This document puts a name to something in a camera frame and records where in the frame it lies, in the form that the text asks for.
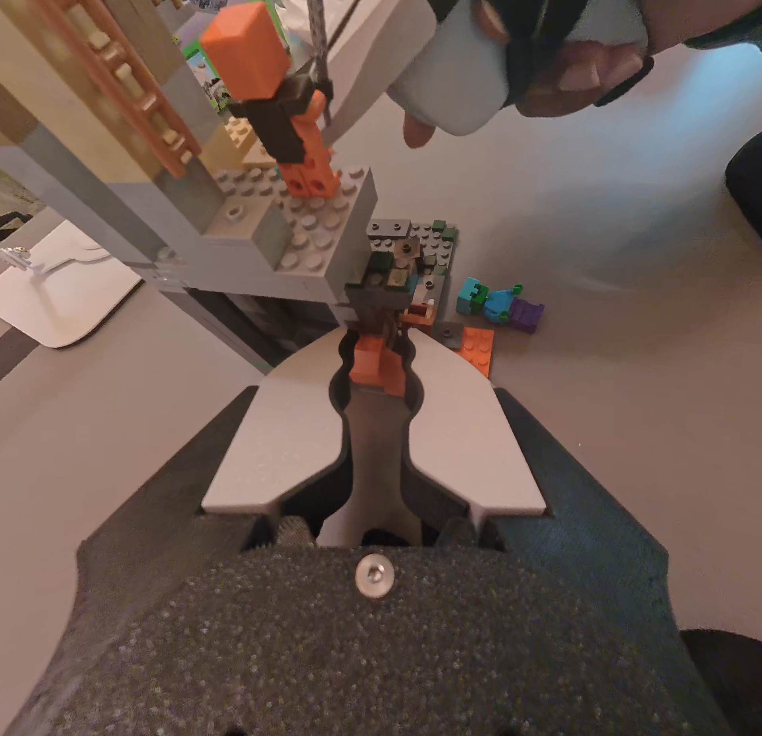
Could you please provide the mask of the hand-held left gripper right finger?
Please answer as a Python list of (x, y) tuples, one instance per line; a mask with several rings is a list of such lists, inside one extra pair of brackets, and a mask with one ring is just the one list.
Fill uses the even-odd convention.
[(405, 505), (441, 531), (480, 532), (499, 516), (541, 516), (546, 502), (491, 382), (417, 329), (405, 333)]

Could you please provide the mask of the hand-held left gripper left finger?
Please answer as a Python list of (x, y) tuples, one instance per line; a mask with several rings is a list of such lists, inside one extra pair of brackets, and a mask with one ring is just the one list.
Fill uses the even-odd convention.
[(351, 494), (350, 369), (347, 329), (272, 369), (202, 500), (204, 512), (301, 517), (318, 536)]

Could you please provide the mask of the zombie toy brick figure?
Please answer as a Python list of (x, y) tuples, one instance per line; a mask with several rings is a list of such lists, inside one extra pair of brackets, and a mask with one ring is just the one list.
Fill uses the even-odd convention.
[(527, 334), (534, 334), (543, 317), (545, 306), (530, 303), (522, 297), (523, 284), (508, 289), (490, 290), (473, 277), (466, 281), (456, 297), (455, 310), (461, 315), (482, 316), (495, 325), (507, 325)]

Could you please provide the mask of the toy brick cave building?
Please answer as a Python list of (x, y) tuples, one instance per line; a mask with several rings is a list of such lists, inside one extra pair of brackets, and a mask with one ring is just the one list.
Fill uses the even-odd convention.
[[(158, 0), (2, 0), (2, 170), (266, 373), (279, 345), (231, 295), (335, 308), (370, 257), (368, 169), (294, 198), (245, 164)], [(435, 33), (434, 0), (343, 0), (328, 22), (331, 148)]]

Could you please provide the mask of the person's right forearm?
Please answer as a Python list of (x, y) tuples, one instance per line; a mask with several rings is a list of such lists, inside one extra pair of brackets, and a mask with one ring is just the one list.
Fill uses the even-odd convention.
[(712, 33), (760, 7), (761, 0), (638, 0), (651, 55)]

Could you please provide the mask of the person's right hand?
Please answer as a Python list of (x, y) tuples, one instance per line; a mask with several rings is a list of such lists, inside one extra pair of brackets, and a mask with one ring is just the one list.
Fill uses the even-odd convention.
[[(494, 41), (510, 36), (496, 10), (480, 0), (472, 8), (475, 23)], [(565, 43), (555, 61), (539, 73), (515, 107), (524, 117), (554, 118), (575, 113), (629, 80), (644, 64), (645, 48), (636, 44), (605, 46), (594, 41)], [(425, 146), (435, 127), (405, 112), (403, 138), (412, 149)]]

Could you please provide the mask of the orange toy brick figure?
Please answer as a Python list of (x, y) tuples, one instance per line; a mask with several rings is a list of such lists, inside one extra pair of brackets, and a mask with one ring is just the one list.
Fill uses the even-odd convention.
[(200, 45), (231, 95), (234, 117), (247, 120), (276, 162), (294, 198), (333, 198), (340, 176), (331, 167), (318, 120), (329, 115), (332, 83), (319, 70), (290, 73), (291, 58), (263, 2), (223, 8)]

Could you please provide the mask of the green toy set box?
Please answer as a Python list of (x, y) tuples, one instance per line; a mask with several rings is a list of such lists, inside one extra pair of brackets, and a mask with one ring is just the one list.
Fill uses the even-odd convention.
[(214, 65), (210, 62), (202, 49), (199, 39), (179, 41), (182, 55), (186, 65), (198, 84), (201, 86), (212, 108), (216, 113), (224, 113), (227, 110), (232, 96), (223, 80), (219, 77)]

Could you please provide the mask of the white stand with pole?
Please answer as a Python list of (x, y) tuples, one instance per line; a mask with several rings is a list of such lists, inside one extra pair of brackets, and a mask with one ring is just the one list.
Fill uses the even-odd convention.
[(62, 220), (36, 244), (2, 248), (1, 320), (60, 350), (87, 338), (142, 283), (127, 265)]

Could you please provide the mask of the black quilted cushion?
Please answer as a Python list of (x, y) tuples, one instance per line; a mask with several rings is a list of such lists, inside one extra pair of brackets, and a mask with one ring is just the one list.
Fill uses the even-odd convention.
[(748, 140), (725, 168), (725, 186), (750, 228), (761, 237), (761, 133)]

